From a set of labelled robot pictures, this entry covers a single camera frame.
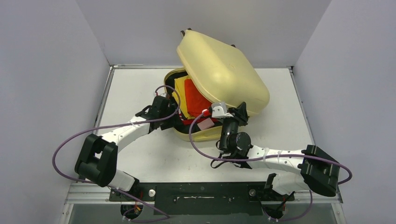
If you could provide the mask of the yellow t-shirt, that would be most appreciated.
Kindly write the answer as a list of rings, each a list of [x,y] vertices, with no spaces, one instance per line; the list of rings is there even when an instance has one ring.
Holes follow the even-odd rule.
[[[180,97],[179,106],[179,114],[182,116],[183,119],[194,119],[195,117],[190,115],[187,110],[187,103],[186,103],[186,95],[185,95],[185,80],[190,80],[189,76],[179,77],[174,80],[175,82],[175,92],[172,93],[172,96],[178,101],[177,94]]]

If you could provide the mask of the red printed t-shirt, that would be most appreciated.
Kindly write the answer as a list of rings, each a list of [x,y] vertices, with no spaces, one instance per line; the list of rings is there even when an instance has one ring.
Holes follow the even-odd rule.
[[[185,126],[190,125],[190,124],[194,121],[194,119],[195,119],[195,117],[190,116],[190,115],[187,116],[187,117],[184,116],[184,114],[183,114],[181,111],[179,111],[178,115],[179,115],[179,118],[180,118],[182,124],[185,125]],[[211,119],[211,121],[212,121],[213,123],[217,123],[217,122],[218,122],[218,120],[215,119],[215,118],[203,116],[203,117],[201,117],[200,119],[198,119],[198,120],[196,121],[196,124],[197,124],[197,123],[200,123],[200,122],[203,122],[203,121],[206,120],[206,119]]]

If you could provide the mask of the orange t-shirt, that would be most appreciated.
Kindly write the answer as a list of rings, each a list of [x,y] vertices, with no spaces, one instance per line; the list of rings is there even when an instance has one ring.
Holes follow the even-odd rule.
[[[191,79],[186,79],[184,81],[184,88],[186,107],[189,115],[197,117],[204,109],[212,105],[212,103],[198,91]]]

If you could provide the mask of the yellow suitcase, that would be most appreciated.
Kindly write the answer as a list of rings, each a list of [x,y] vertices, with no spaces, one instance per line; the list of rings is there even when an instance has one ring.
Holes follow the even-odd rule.
[[[176,78],[189,76],[211,103],[229,108],[246,102],[249,117],[269,104],[268,88],[239,49],[190,28],[182,35],[177,54],[183,66],[170,71],[164,84],[174,88]]]

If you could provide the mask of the pink square sponge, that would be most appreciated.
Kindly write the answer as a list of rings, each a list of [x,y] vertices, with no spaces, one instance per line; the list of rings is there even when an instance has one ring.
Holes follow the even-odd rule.
[[[211,118],[204,119],[197,124],[198,128],[203,131],[214,126],[214,122]]]

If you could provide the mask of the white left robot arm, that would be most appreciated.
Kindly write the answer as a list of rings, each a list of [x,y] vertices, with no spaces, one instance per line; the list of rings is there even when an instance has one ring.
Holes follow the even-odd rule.
[[[154,130],[166,129],[178,117],[178,103],[156,96],[153,103],[136,113],[127,123],[102,135],[90,134],[84,140],[75,172],[100,187],[121,190],[129,201],[139,196],[139,180],[117,168],[118,154],[138,138]]]

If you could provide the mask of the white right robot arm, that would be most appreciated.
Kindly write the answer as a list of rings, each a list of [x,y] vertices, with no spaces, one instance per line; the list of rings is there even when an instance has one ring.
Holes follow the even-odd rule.
[[[222,123],[218,149],[221,160],[238,168],[267,168],[279,170],[267,177],[265,196],[271,200],[292,192],[311,190],[316,194],[334,197],[338,187],[337,161],[318,146],[307,145],[300,150],[276,150],[253,145],[248,133],[240,126],[248,124],[245,102],[227,108],[224,102],[211,105],[212,118]]]

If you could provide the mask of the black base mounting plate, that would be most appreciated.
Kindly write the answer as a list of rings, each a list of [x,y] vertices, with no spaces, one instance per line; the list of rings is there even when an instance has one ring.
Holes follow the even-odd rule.
[[[266,182],[160,182],[140,183],[132,194],[151,203],[154,215],[260,216],[263,211],[280,214],[293,195],[276,193]]]

